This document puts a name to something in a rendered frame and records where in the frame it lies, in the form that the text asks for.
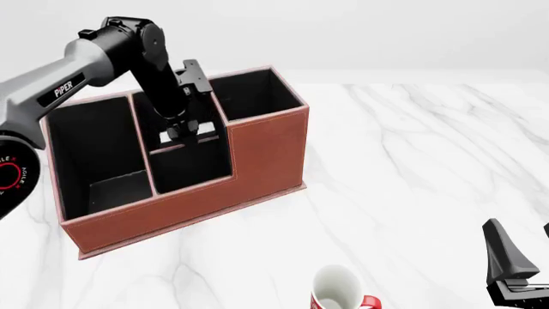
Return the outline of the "white and red mug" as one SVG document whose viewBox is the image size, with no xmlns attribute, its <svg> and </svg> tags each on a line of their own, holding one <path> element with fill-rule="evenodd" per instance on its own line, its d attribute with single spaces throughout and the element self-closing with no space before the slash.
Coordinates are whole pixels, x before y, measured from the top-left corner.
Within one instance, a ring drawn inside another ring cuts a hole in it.
<svg viewBox="0 0 549 309">
<path fill-rule="evenodd" d="M 381 300 L 364 295 L 358 277 L 347 267 L 329 264 L 314 275 L 310 309 L 383 309 Z"/>
</svg>

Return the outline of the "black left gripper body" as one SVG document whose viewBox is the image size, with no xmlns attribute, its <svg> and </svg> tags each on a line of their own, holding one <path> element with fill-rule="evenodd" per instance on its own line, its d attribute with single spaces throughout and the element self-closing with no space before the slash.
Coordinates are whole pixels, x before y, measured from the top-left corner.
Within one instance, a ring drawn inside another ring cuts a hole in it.
<svg viewBox="0 0 549 309">
<path fill-rule="evenodd" d="M 196 118 L 167 118 L 166 133 L 171 139 L 184 139 L 196 136 L 199 122 Z"/>
</svg>

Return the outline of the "red-brown desk caddy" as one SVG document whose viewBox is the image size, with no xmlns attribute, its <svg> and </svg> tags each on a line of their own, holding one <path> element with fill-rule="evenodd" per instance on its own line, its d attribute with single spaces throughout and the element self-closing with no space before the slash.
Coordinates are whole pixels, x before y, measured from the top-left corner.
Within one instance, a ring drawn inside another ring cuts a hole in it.
<svg viewBox="0 0 549 309">
<path fill-rule="evenodd" d="M 76 100 L 44 121 L 59 225 L 80 259 L 305 187 L 309 107 L 272 67 L 212 76 L 206 130 L 160 141 L 139 91 Z"/>
</svg>

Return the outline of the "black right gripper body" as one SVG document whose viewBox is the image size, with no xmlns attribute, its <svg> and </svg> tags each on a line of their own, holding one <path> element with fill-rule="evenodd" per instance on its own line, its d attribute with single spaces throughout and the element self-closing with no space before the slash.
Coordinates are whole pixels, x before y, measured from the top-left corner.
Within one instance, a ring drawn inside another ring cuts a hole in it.
<svg viewBox="0 0 549 309">
<path fill-rule="evenodd" d="M 494 306 L 505 306 L 520 309 L 549 309 L 549 284 L 530 284 L 523 277 L 496 279 L 486 275 L 486 290 Z"/>
</svg>

